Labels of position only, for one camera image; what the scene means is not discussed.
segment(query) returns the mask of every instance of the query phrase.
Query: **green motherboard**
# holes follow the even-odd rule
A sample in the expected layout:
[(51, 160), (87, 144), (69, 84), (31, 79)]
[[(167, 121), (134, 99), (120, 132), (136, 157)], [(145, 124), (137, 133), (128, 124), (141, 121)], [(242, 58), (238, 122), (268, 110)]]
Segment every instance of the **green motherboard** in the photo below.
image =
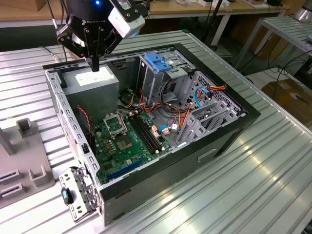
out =
[[(110, 132), (120, 129), (122, 124), (125, 125), (127, 133), (112, 137)], [(97, 176), (102, 184), (172, 150), (164, 137), (156, 139), (153, 136), (152, 125), (153, 122), (148, 115), (141, 113), (136, 118), (120, 116), (119, 121), (117, 118), (110, 119), (92, 129), (96, 138), (95, 155), (100, 165)], [(151, 141), (156, 145), (158, 143), (159, 150), (151, 150)]]

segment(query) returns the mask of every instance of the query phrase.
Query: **slotted aluminum surface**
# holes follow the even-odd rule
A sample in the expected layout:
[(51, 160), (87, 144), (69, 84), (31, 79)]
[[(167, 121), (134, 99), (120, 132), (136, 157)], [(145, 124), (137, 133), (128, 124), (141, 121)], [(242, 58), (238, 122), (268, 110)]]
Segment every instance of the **slotted aluminum surface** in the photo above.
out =
[(312, 35), (312, 22), (301, 23), (288, 16), (264, 18), (262, 24), (300, 50), (304, 52), (312, 50), (312, 42), (307, 40), (307, 37)]
[[(312, 134), (242, 75), (182, 31), (124, 40), (115, 52), (182, 43), (261, 112), (215, 161), (104, 227), (98, 214), (75, 224), (60, 185), (0, 210), (1, 233), (300, 233), (312, 218)], [(61, 49), (51, 47), (54, 52)], [(73, 155), (55, 115), (40, 48), (0, 53), (0, 126), (36, 120), (55, 179)]]

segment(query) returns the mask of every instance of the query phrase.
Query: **blue wire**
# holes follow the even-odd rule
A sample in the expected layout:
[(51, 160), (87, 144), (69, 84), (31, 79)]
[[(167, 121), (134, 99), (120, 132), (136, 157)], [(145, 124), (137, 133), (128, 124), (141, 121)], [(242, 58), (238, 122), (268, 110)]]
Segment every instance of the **blue wire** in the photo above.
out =
[(167, 125), (162, 125), (160, 128), (159, 128), (159, 131), (161, 132), (164, 128), (167, 128), (168, 126)]
[(209, 90), (207, 90), (204, 86), (200, 86), (200, 87), (198, 87), (198, 88), (195, 90), (195, 102), (196, 102), (196, 104), (197, 104), (198, 107), (200, 107), (200, 103), (199, 103), (199, 101), (198, 101), (198, 99), (197, 99), (197, 93), (198, 93), (199, 89), (202, 89), (204, 92), (209, 93)]

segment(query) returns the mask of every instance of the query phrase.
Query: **blue drive bay latch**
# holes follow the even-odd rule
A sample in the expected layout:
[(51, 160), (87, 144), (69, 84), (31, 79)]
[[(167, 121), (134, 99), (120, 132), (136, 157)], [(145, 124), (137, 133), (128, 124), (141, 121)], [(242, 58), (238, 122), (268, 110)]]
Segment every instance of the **blue drive bay latch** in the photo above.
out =
[(156, 69), (157, 72), (164, 72), (172, 69), (172, 66), (166, 64), (164, 59), (156, 53), (146, 54), (145, 59)]

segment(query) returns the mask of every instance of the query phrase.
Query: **gray holder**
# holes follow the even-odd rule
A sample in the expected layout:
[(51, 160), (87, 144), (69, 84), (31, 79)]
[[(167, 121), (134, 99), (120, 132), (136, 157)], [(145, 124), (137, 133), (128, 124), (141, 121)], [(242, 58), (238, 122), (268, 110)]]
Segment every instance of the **gray holder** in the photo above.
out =
[(0, 128), (0, 209), (55, 183), (36, 122)]

